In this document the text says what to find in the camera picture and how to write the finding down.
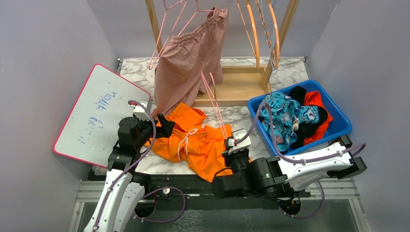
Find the orange shorts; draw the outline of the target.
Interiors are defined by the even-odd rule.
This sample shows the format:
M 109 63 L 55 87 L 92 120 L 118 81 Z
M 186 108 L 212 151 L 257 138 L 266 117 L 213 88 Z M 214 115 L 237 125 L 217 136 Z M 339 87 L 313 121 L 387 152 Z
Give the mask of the orange shorts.
M 203 125 L 205 113 L 184 103 L 165 118 L 176 123 L 171 136 L 155 139 L 151 151 L 170 162 L 186 161 L 193 172 L 208 182 L 213 181 L 215 174 L 233 174 L 221 154 L 226 149 L 222 133 L 231 136 L 231 125 L 224 125 L 224 129 Z

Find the pink hanger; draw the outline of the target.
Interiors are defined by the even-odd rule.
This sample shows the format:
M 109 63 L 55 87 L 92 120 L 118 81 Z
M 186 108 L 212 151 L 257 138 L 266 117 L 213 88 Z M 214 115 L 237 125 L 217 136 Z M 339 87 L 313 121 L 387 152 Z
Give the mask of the pink hanger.
M 155 48 L 148 64 L 148 68 L 150 70 L 156 67 L 157 62 L 162 56 L 167 42 L 170 41 L 171 35 L 175 31 L 180 17 L 187 5 L 186 0 L 177 0 L 172 5 L 168 4 L 166 0 L 163 0 L 162 2 L 164 6 L 164 12 L 162 20 L 159 20 L 159 18 L 157 17 L 154 1 L 146 0 L 148 16 L 155 40 Z
M 219 107 L 219 103 L 218 103 L 216 94 L 214 92 L 216 90 L 216 88 L 214 87 L 214 85 L 215 85 L 214 77 L 213 77 L 212 73 L 210 72 L 209 76 L 211 78 L 211 82 L 212 82 L 213 87 L 214 87 L 214 91 L 212 91 L 208 81 L 205 78 L 205 75 L 204 75 L 203 71 L 201 71 L 200 74 L 201 74 L 201 78 L 203 80 L 206 92 L 208 94 L 209 100 L 210 100 L 210 102 L 212 104 L 212 107 L 214 109 L 215 116 L 216 116 L 217 122 L 219 124 L 219 128 L 221 130 L 222 136 L 223 136 L 224 139 L 227 139 L 228 138 L 228 133 L 227 133 L 227 130 L 226 130 L 226 127 L 225 127 L 225 124 L 224 124 L 224 121 L 223 121 L 223 118 L 222 118 L 222 115 L 221 115 L 221 111 L 220 111 L 220 107 Z
M 215 15 L 215 11 L 218 8 L 215 0 L 194 0 L 193 6 L 193 13 L 187 20 L 183 21 L 182 28 L 176 36 L 182 36 L 185 33 L 192 32 Z

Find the blue shark print shorts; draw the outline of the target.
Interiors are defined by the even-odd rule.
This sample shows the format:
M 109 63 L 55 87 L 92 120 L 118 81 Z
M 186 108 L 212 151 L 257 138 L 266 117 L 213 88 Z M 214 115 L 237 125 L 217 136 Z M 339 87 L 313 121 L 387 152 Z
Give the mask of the blue shark print shorts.
M 275 138 L 282 154 L 287 153 L 290 145 L 297 140 L 295 131 L 299 129 L 301 120 L 318 122 L 317 107 L 301 106 L 298 101 L 282 92 L 265 95 L 262 101 L 268 103 L 270 109 L 263 106 L 259 120 L 269 138 Z

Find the black shorts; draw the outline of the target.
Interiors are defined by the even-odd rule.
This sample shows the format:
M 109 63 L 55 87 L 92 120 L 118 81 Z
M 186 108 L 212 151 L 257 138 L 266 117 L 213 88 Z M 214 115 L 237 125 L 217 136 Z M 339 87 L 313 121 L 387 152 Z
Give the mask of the black shorts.
M 309 105 L 304 105 L 304 97 L 306 93 L 307 91 L 305 88 L 301 86 L 296 86 L 290 91 L 289 96 L 292 97 L 294 100 L 298 101 L 301 106 L 309 106 Z M 322 107 L 318 107 L 318 106 L 315 106 L 315 107 L 318 108 L 318 116 L 316 117 L 318 119 L 318 122 L 308 123 L 308 122 L 302 122 L 301 120 L 299 124 L 299 129 L 295 131 L 297 140 L 290 145 L 290 148 L 297 149 L 297 148 L 304 146 L 303 145 L 304 139 L 312 136 L 315 133 L 316 129 L 318 129 L 318 127 L 321 124 L 323 124 L 324 121 L 327 119 L 326 110 Z

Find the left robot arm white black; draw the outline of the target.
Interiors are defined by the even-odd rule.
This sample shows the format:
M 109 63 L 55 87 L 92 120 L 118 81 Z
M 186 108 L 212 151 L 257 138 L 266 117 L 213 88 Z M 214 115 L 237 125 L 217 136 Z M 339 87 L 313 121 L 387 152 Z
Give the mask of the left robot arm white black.
M 157 138 L 168 138 L 175 122 L 163 115 L 158 120 L 142 120 L 135 116 L 120 120 L 118 141 L 108 158 L 104 187 L 86 232 L 122 232 L 141 199 L 152 192 L 150 175 L 136 172 L 145 151 L 141 148 Z

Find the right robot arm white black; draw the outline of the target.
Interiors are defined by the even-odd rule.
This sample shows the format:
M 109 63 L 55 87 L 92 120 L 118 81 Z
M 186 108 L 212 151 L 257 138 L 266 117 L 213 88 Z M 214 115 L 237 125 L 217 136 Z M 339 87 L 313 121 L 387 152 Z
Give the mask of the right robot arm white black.
M 310 184 L 324 178 L 350 178 L 367 166 L 357 154 L 365 144 L 345 147 L 333 143 L 325 148 L 291 156 L 272 156 L 249 160 L 250 139 L 230 137 L 222 152 L 230 175 L 215 174 L 212 193 L 217 199 L 232 197 L 294 198 Z

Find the pink beige shorts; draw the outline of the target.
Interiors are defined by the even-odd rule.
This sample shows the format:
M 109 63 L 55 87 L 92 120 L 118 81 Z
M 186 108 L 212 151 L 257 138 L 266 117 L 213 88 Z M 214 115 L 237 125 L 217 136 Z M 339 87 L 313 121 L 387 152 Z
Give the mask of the pink beige shorts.
M 170 113 L 182 102 L 192 106 L 211 86 L 223 81 L 220 64 L 229 10 L 214 7 L 194 31 L 171 38 L 155 69 L 154 115 Z

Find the wooden clothes rack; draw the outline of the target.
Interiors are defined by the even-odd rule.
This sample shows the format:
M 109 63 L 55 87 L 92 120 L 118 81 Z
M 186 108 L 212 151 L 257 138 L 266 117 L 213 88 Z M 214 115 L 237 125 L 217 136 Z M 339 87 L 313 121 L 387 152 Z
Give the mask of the wooden clothes rack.
M 264 20 L 263 1 L 255 0 L 266 37 L 266 45 L 268 46 L 269 63 L 266 67 L 260 65 L 259 68 L 256 68 L 255 65 L 222 66 L 223 81 L 218 85 L 214 85 L 216 88 L 214 92 L 221 106 L 245 106 L 249 99 L 271 92 L 269 79 L 273 70 L 278 69 L 280 50 L 299 5 L 299 0 L 289 1 L 279 29 L 273 3 L 271 0 L 265 0 L 265 2 L 270 12 L 270 16 L 268 15 L 267 17 L 272 19 L 274 26 L 274 31 L 270 35 L 271 38 L 269 37 L 266 20 Z M 193 106 L 211 106 L 211 102 L 205 94 L 199 94 L 193 102 Z

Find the black mounting rail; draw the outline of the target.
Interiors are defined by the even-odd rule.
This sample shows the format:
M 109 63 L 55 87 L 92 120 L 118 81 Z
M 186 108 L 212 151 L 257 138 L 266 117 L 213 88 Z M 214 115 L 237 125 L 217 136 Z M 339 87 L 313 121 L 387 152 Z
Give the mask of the black mounting rail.
M 135 173 L 127 175 L 118 183 L 113 183 L 116 174 L 108 174 L 101 192 L 105 201 L 104 210 L 118 210 L 119 213 L 136 212 L 148 216 L 154 210 L 239 210 L 239 209 L 283 209 L 289 214 L 297 214 L 301 209 L 300 200 L 309 198 L 305 190 L 292 191 L 289 185 L 280 186 L 274 195 L 268 197 L 241 196 L 217 199 L 211 184 L 192 174 L 149 175 Z

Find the whiteboard with pink frame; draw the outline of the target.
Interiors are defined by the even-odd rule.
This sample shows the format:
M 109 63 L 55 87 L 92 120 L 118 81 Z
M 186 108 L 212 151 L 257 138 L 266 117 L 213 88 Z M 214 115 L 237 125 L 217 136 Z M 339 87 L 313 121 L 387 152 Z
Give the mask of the whiteboard with pink frame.
M 128 101 L 150 99 L 151 95 L 144 89 L 95 64 L 53 144 L 53 151 L 107 167 L 108 157 L 118 140 L 118 124 L 132 115 Z

